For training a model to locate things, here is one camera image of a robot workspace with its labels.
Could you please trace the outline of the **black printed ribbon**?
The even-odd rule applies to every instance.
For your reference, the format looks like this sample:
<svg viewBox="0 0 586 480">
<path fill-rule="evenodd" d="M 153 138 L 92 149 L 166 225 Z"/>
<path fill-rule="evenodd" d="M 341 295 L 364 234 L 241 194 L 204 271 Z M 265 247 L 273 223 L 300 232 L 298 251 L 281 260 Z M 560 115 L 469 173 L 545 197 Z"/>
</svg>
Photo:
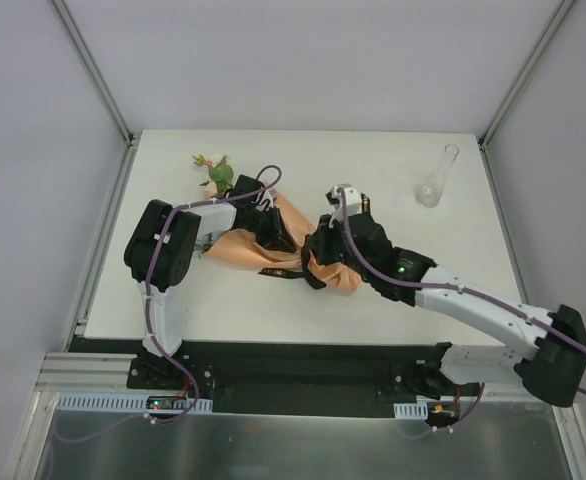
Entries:
<svg viewBox="0 0 586 480">
<path fill-rule="evenodd" d="M 263 268 L 258 272 L 258 274 L 281 279 L 300 279 L 305 276 L 302 271 L 283 268 Z"/>
</svg>

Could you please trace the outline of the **peach wrapping paper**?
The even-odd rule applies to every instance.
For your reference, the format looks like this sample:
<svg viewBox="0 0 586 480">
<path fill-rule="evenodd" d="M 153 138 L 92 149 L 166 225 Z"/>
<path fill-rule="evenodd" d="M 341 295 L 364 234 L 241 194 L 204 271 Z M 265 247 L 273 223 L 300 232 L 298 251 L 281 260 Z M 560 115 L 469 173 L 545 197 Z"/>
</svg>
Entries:
<svg viewBox="0 0 586 480">
<path fill-rule="evenodd" d="M 205 256 L 253 270 L 299 269 L 305 266 L 319 281 L 345 292 L 355 292 L 362 285 L 360 275 L 341 263 L 319 265 L 313 253 L 308 260 L 303 260 L 301 250 L 306 236 L 314 233 L 316 227 L 284 195 L 277 196 L 275 206 L 280 210 L 284 225 L 296 245 L 295 253 L 267 250 L 257 243 L 254 233 L 234 229 L 224 233 L 208 249 Z"/>
</svg>

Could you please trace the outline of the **pink flowers green leaves bunch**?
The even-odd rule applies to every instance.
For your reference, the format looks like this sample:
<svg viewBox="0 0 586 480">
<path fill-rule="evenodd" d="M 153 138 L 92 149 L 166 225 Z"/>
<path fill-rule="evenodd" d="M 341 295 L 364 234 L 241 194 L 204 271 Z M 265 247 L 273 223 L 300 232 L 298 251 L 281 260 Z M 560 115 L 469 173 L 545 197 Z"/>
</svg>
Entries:
<svg viewBox="0 0 586 480">
<path fill-rule="evenodd" d="M 204 190 L 204 198 L 219 198 L 233 188 L 234 170 L 230 157 L 226 154 L 215 153 L 208 157 L 196 155 L 192 157 L 193 164 L 206 170 L 206 180 L 200 184 Z"/>
</svg>

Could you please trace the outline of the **blue artificial flower stem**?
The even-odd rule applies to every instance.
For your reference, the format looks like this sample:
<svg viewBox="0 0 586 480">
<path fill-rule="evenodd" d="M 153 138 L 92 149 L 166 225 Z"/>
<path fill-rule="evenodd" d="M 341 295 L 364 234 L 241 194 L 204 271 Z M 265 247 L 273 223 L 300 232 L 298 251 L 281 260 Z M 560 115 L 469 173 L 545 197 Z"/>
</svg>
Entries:
<svg viewBox="0 0 586 480">
<path fill-rule="evenodd" d="M 201 258 L 205 255 L 212 247 L 213 242 L 210 238 L 204 238 L 203 240 L 198 240 L 194 246 L 194 254 Z"/>
</svg>

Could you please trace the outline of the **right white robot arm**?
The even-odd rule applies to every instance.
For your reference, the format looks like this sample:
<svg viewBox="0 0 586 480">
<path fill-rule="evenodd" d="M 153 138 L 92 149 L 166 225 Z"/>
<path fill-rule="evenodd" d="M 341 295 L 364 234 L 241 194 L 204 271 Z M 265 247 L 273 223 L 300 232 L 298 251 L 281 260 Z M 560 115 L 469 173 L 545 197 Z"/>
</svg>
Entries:
<svg viewBox="0 0 586 480">
<path fill-rule="evenodd" d="M 508 347 L 525 390 L 556 407 L 573 404 L 586 370 L 586 328 L 580 313 L 499 299 L 434 260 L 392 244 L 368 213 L 346 223 L 321 216 L 302 249 L 305 262 L 339 264 L 360 275 L 382 297 L 458 320 Z"/>
</svg>

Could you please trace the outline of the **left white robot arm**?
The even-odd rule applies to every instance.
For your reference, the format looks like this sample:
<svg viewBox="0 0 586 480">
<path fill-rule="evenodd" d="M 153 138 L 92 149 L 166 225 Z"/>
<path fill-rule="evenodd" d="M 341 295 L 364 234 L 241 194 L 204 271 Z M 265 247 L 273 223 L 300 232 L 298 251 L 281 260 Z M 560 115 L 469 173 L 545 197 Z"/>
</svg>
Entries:
<svg viewBox="0 0 586 480">
<path fill-rule="evenodd" d="M 145 322 L 144 349 L 157 357 L 149 375 L 161 388 L 177 387 L 183 363 L 173 356 L 182 344 L 175 288 L 185 278 L 197 246 L 214 244 L 225 233 L 251 233 L 267 252 L 295 253 L 275 194 L 257 179 L 241 175 L 216 200 L 180 210 L 150 201 L 125 248 L 124 263 L 139 287 Z"/>
</svg>

